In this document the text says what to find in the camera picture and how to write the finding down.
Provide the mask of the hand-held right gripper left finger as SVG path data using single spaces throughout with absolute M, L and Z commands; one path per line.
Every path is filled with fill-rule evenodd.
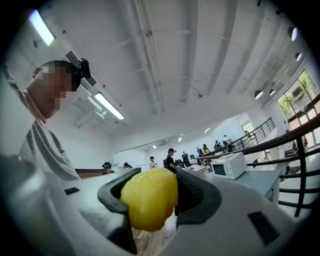
M 121 190 L 137 174 L 133 168 L 124 175 L 102 185 L 97 191 L 99 201 L 111 212 L 111 224 L 106 236 L 129 253 L 137 254 L 129 218 L 129 206 L 120 201 Z

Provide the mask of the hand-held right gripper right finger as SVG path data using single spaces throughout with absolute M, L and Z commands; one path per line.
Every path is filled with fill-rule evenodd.
M 183 169 L 176 171 L 178 203 L 174 210 L 177 225 L 198 225 L 219 209 L 222 195 L 218 188 Z

